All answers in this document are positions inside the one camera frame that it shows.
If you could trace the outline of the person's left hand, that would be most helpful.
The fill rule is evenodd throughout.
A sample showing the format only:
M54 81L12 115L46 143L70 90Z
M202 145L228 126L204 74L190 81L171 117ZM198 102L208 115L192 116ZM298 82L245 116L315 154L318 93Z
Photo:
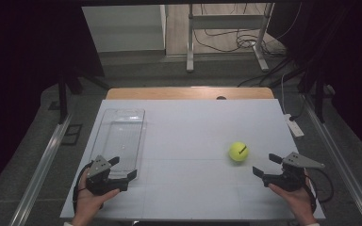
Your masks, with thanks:
M101 206L119 193L119 189L114 189L102 196L95 196L86 188L79 188L76 199L76 211L71 221L71 225L88 226L101 209Z

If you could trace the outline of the grey metal desk frame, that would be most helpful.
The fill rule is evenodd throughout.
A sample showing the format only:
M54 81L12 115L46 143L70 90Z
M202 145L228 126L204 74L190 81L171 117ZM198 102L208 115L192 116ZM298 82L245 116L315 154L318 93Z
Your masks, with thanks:
M194 15L192 4L189 4L189 27L188 27L188 50L187 50L187 71L194 70L193 54L193 31L195 29L250 29L259 30L258 36L252 47L257 62L262 72L267 72L269 66L263 57L261 44L266 33L268 23L272 13L273 3L267 3L262 15Z

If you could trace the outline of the wooden table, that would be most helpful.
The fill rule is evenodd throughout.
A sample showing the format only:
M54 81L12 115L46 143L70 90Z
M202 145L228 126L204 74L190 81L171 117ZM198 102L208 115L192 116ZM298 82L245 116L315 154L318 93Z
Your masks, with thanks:
M117 88L107 92L107 100L225 100L273 99L268 88Z

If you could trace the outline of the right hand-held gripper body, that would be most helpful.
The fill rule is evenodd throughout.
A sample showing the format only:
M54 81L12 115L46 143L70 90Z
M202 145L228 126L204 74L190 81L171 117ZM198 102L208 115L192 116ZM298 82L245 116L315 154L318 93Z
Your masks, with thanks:
M283 163L280 164L282 173L279 175L264 174L262 177L264 186L273 184L288 192L296 191L305 185L305 169L325 168L324 164L295 152L282 158Z

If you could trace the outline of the aluminium rail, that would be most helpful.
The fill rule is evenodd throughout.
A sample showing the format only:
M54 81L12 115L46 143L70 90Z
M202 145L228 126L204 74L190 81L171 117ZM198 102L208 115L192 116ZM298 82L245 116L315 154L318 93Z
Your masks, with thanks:
M303 99L305 109L308 112L310 119L313 121L327 152L329 153L341 179L343 180L345 186L347 186L347 189L349 190L354 203L362 216L362 186L359 184L359 181L354 176L353 171L348 166L348 162L343 157L341 149L336 144L327 126L324 122L321 122L319 117L316 115L313 102L306 97L303 97Z
M8 226L25 226L72 117L69 113L56 126Z

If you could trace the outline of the black floor frame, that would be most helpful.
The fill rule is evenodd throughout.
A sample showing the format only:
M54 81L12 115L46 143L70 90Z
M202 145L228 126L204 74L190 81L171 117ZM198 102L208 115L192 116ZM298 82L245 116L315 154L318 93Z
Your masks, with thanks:
M82 124L70 124L61 140L63 146L74 146L80 138Z

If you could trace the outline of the person's right hand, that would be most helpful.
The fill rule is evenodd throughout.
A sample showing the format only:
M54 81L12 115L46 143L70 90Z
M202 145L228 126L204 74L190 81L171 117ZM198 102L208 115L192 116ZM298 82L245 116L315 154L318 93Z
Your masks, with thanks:
M269 189L286 201L300 226L319 226L318 221L313 215L310 196L303 187L299 190L288 192L279 186L269 184Z

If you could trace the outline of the clear plastic container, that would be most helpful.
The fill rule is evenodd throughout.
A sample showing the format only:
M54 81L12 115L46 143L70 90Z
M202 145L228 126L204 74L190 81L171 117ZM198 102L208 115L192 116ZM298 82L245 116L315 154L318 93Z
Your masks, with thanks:
M143 109L107 109L100 121L93 142L90 160L101 155L106 160L119 157L119 163L110 168L109 178L123 178L140 167L145 122Z

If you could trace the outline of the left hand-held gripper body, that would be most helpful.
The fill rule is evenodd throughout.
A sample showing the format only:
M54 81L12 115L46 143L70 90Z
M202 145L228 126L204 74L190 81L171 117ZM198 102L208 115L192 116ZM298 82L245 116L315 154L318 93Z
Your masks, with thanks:
M120 191L128 189L129 181L127 177L120 179L108 178L110 169L113 167L109 164L109 160L106 160L102 155L97 155L95 160L91 162L86 188L93 195L102 196L114 189Z

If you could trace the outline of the white power strip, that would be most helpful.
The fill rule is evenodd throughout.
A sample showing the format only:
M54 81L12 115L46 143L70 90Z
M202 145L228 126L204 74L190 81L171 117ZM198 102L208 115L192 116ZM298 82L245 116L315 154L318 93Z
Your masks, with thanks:
M298 125L298 123L296 121L293 121L291 119L290 114L285 114L284 118L285 118L285 121L286 121L286 123L288 125L288 128L289 128L291 134L294 137L303 137L304 136L303 130L300 128L300 126Z

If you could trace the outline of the yellow tennis ball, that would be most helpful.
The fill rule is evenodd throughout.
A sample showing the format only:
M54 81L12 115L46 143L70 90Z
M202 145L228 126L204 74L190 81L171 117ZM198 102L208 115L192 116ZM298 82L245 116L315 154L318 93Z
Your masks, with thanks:
M232 143L228 150L228 155L230 156L230 158L237 162L244 161L247 158L248 154L249 149L246 144L239 141Z

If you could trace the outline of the white cabinet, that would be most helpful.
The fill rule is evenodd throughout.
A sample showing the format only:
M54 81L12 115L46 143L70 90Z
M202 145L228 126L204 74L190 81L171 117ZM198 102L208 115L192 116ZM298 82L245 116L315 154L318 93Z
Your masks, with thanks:
M99 53L165 49L164 5L83 7L82 10Z

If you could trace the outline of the black stand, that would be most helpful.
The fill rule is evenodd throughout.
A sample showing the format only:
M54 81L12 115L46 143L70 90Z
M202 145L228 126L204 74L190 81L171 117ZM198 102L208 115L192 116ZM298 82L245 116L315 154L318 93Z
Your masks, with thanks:
M104 90L110 90L111 86L95 76L89 75L83 72L81 69L73 67L66 72L60 72L58 74L58 95L59 95L59 124L65 122L67 116L69 115L68 110L68 101L67 101L67 89L70 90L72 94L79 95L83 91L83 87L79 80L80 77L83 77L93 84Z
M323 98L325 97L324 88L324 72L317 63L308 63L292 72L286 73L281 78L274 82L270 82L268 88L275 88L299 74L303 74L303 78L299 82L297 88L300 93L308 94L312 88L315 88L314 97L314 112L321 123L324 123L322 115Z

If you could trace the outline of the dark curtain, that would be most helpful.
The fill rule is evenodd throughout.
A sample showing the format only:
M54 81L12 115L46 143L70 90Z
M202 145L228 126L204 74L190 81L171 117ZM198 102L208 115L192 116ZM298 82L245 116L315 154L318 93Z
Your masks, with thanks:
M75 93L81 74L104 74L83 8L0 0L0 174L41 105L63 77Z
M362 0L289 0L274 6L268 33L304 66L305 92L317 80L331 86L338 114L362 141Z

